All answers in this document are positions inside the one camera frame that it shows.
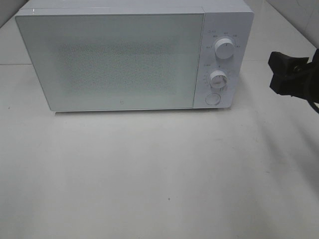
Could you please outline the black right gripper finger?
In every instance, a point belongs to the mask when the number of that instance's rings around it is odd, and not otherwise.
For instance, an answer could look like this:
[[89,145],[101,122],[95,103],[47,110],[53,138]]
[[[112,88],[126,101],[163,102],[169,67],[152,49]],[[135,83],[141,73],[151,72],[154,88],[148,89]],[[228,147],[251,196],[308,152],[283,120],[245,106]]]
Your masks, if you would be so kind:
[[309,74],[273,74],[270,88],[282,96],[304,96],[304,86]]
[[272,52],[268,65],[275,75],[298,73],[308,63],[309,57],[291,57],[281,52]]

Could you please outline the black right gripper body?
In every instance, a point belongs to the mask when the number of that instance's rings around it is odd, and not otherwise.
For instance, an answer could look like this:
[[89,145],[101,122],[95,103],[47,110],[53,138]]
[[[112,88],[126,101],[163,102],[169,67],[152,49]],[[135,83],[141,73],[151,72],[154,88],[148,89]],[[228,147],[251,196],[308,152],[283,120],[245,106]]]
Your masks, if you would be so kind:
[[306,61],[295,67],[294,72],[297,74],[295,97],[311,103],[319,103],[319,49],[316,49],[310,63],[306,58]]

